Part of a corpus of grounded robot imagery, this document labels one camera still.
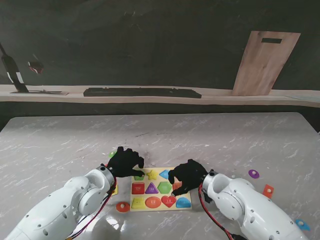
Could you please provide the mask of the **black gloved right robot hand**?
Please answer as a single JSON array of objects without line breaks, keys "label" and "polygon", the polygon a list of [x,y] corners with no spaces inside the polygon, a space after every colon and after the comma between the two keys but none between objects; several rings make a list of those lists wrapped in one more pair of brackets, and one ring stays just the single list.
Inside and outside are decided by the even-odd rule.
[{"label": "black gloved right robot hand", "polygon": [[208,175],[207,170],[197,161],[188,159],[168,172],[168,180],[173,185],[175,179],[181,182],[181,186],[172,191],[172,196],[180,196],[198,188]]}]

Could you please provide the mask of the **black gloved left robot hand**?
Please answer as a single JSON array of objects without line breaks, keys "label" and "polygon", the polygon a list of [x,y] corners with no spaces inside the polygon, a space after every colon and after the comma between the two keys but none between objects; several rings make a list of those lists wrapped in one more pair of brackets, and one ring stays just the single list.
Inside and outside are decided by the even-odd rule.
[{"label": "black gloved left robot hand", "polygon": [[139,153],[133,151],[131,148],[124,150],[122,146],[119,146],[116,153],[106,165],[106,168],[115,178],[144,176],[145,173],[142,170],[134,169],[135,166],[143,169],[144,158],[139,156]]}]

